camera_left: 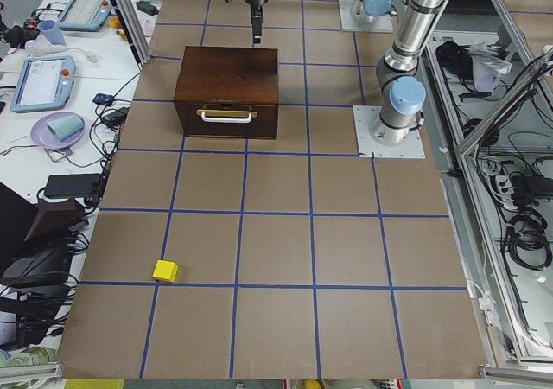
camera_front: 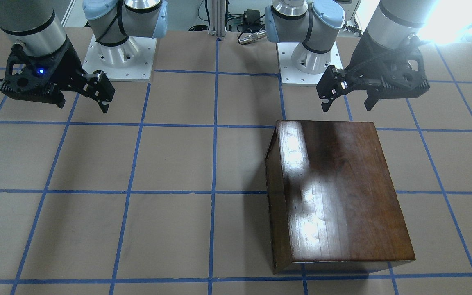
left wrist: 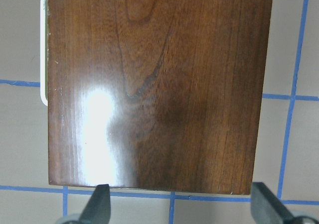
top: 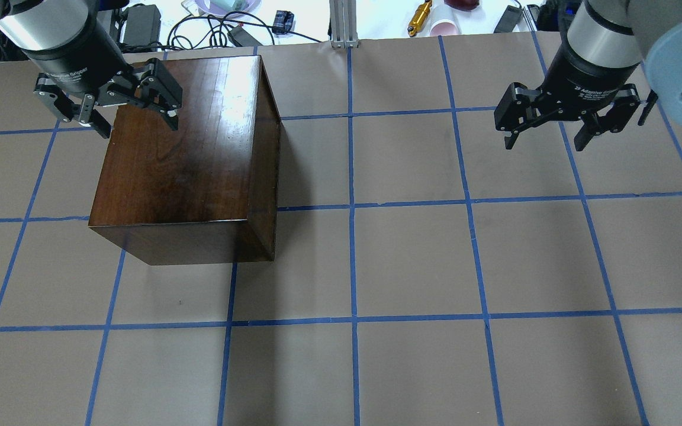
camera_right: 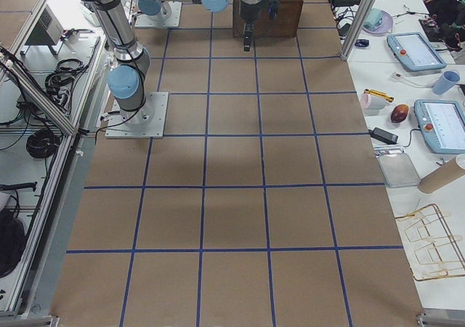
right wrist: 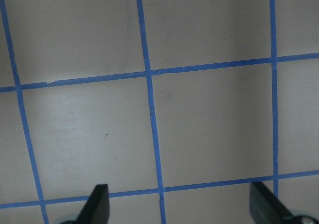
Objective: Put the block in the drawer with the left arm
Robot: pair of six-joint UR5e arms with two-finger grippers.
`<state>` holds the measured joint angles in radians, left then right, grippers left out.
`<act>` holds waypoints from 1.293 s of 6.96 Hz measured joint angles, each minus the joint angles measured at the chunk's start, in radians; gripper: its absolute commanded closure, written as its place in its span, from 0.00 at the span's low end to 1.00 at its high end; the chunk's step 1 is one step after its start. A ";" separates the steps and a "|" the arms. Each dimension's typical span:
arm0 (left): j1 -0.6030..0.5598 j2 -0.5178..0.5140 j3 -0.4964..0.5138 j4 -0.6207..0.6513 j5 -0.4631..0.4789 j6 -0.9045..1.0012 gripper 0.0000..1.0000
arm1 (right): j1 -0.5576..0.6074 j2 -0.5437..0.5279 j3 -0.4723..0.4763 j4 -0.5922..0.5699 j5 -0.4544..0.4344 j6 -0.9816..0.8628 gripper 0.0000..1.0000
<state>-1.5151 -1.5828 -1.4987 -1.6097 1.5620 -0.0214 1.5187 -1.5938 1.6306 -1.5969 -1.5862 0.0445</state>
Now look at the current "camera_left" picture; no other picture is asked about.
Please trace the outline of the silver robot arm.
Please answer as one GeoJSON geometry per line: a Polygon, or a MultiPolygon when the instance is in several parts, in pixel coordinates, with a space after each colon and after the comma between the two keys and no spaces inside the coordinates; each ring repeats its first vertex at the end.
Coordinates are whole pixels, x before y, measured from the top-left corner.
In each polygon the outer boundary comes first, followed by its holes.
{"type": "Polygon", "coordinates": [[[391,11],[391,0],[357,0],[352,8],[352,16],[357,22],[375,22],[391,11]]]}
{"type": "Polygon", "coordinates": [[[411,120],[422,111],[426,89],[415,77],[418,60],[449,1],[410,0],[395,41],[378,61],[383,106],[369,125],[377,143],[401,144],[410,133],[411,120]]]}

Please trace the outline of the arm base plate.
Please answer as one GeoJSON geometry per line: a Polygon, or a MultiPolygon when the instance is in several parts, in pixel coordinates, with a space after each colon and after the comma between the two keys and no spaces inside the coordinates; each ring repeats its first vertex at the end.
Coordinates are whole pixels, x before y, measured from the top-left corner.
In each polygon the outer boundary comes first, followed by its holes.
{"type": "Polygon", "coordinates": [[[339,0],[340,25],[342,31],[387,33],[393,31],[391,16],[370,16],[360,0],[339,0]]]}
{"type": "Polygon", "coordinates": [[[358,156],[361,158],[415,159],[426,158],[416,115],[403,129],[392,129],[381,121],[381,106],[355,105],[355,126],[358,156]]]}

